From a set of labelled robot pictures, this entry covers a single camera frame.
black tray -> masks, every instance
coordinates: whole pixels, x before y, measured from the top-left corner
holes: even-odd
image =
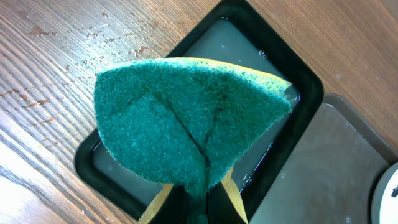
[[[323,99],[323,86],[319,78],[304,64],[301,58],[243,0],[221,1],[169,53],[168,57],[189,55],[188,51],[191,46],[220,19],[227,19],[253,46],[263,50],[268,63],[273,64],[278,72],[292,82],[293,87],[299,92],[300,98],[292,114],[274,139],[272,148],[266,152],[266,156],[256,167],[253,173],[255,178],[251,179],[252,182],[241,191],[246,215],[250,220],[320,106]],[[75,169],[79,178],[130,216],[139,219],[146,209],[146,205],[131,196],[93,165],[93,150],[100,143],[98,130],[95,129],[78,147],[75,155]]]

folded sponge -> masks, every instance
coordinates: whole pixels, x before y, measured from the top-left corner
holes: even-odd
[[[141,60],[98,75],[96,120],[104,145],[124,167],[203,198],[291,110],[289,86],[213,60]]]

gray metal surface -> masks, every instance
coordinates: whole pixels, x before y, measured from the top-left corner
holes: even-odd
[[[266,57],[266,52],[260,52],[235,28],[228,20],[215,22],[188,50],[184,57],[210,58],[224,62],[242,65],[263,72],[269,72],[281,78],[285,78]],[[297,90],[290,87],[286,94],[293,107],[299,102],[300,96]],[[235,163],[232,178],[239,189],[244,187],[244,178],[250,177],[254,169],[266,154],[269,146],[285,124],[284,119],[276,122],[268,132],[255,143],[240,160]],[[147,182],[133,172],[121,167],[106,153],[106,149],[100,146],[94,151],[94,166],[104,175],[108,176],[123,189],[138,198],[145,205],[150,204],[156,194],[162,189],[160,184]]]
[[[369,223],[386,149],[344,100],[326,96],[250,223]]]

water droplet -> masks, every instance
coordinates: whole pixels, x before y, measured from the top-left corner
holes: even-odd
[[[246,174],[243,178],[243,187],[246,187],[253,182],[253,174]]]
[[[263,57],[263,58],[267,58],[267,54],[266,54],[266,52],[263,51],[263,50],[260,50],[260,51],[259,51],[259,55],[260,55],[261,57]]]
[[[347,224],[351,224],[352,222],[353,222],[352,218],[351,218],[349,215],[347,215],[347,217],[346,217],[346,223],[347,223]]]

plastic tray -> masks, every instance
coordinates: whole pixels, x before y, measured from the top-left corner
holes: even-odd
[[[181,56],[240,64],[292,82],[287,94],[294,104],[293,112],[272,127],[234,167],[233,179],[241,189],[250,220],[320,106],[322,83],[243,0],[221,1],[168,55]],[[138,219],[161,186],[143,181],[106,155],[94,130],[76,152],[76,172],[82,181]]]

